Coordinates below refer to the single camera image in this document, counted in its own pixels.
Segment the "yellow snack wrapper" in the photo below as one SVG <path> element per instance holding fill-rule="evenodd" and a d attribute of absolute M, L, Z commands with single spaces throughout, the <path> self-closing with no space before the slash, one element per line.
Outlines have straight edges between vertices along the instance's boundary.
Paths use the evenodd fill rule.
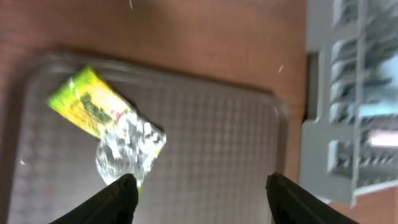
<path fill-rule="evenodd" d="M 124 112 L 133 110 L 90 67 L 69 79 L 47 103 L 73 124 L 100 139 Z"/>

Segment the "wooden table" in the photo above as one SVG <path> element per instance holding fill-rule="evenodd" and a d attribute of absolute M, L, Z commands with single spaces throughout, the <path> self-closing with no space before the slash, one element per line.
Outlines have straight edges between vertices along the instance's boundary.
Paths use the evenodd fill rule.
<path fill-rule="evenodd" d="M 0 0 L 0 102 L 26 57 L 90 52 L 272 91 L 290 114 L 287 177 L 297 180 L 305 112 L 305 0 Z M 348 210 L 394 223 L 395 190 Z"/>

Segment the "crumpled foil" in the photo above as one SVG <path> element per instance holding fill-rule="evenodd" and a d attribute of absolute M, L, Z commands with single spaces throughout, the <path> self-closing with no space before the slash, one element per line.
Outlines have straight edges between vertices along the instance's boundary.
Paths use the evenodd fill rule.
<path fill-rule="evenodd" d="M 99 143 L 96 153 L 98 172 L 108 185 L 124 174 L 133 174 L 137 187 L 141 187 L 165 143 L 165 133 L 140 118 L 135 111 L 129 111 L 121 115 L 115 128 Z"/>

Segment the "textured tray surface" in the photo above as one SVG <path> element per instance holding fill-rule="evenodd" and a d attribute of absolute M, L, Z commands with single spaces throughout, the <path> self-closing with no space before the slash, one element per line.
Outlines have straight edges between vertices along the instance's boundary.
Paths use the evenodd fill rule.
<path fill-rule="evenodd" d="M 285 150 L 285 116 L 256 91 L 70 54 L 30 71 L 8 223 L 48 223 L 105 184 L 98 140 L 52 111 L 51 92 L 85 64 L 167 133 L 134 223 L 270 223 L 266 179 Z"/>

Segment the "dish rack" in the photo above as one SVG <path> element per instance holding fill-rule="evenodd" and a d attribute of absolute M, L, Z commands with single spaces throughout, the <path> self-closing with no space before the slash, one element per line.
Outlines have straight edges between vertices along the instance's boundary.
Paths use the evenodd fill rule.
<path fill-rule="evenodd" d="M 299 184 L 354 205 L 398 185 L 398 2 L 308 0 L 307 20 L 316 115 L 302 125 Z"/>

